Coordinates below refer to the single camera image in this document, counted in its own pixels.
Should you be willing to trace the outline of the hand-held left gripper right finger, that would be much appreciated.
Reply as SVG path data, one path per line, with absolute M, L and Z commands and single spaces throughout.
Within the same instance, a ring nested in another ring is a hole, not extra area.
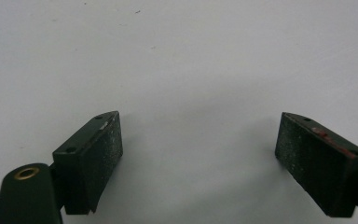
M 358 146 L 317 121 L 284 112 L 275 156 L 330 217 L 358 208 Z

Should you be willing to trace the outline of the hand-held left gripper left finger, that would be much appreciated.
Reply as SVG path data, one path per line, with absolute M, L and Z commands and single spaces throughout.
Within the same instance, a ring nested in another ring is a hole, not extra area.
M 123 155 L 118 111 L 97 115 L 53 153 L 62 180 L 68 215 L 95 212 L 114 168 Z

